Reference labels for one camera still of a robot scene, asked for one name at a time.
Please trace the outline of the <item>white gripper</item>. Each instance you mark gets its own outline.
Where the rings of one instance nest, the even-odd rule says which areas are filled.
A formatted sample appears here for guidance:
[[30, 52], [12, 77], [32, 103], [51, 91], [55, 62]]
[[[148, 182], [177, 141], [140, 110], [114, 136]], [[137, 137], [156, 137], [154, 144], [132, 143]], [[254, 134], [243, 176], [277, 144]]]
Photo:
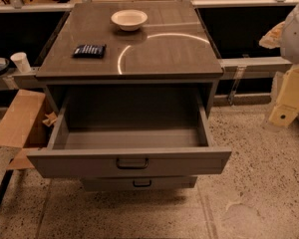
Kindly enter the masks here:
[[[269, 30], [259, 41], [266, 49], [280, 47], [282, 30], [285, 22], [280, 22]], [[299, 114], [299, 65], [294, 65], [283, 76], [282, 86], [269, 114], [269, 122], [275, 126], [288, 127]]]

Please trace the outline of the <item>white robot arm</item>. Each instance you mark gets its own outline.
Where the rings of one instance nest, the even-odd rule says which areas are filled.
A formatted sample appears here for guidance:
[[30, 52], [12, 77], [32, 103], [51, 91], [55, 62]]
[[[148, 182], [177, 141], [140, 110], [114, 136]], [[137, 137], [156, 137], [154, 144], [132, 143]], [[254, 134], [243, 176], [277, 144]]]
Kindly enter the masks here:
[[278, 96], [273, 99], [267, 122], [287, 127], [299, 114], [299, 3], [286, 19], [263, 36], [259, 45], [267, 49], [280, 48], [283, 59], [292, 67], [283, 75]]

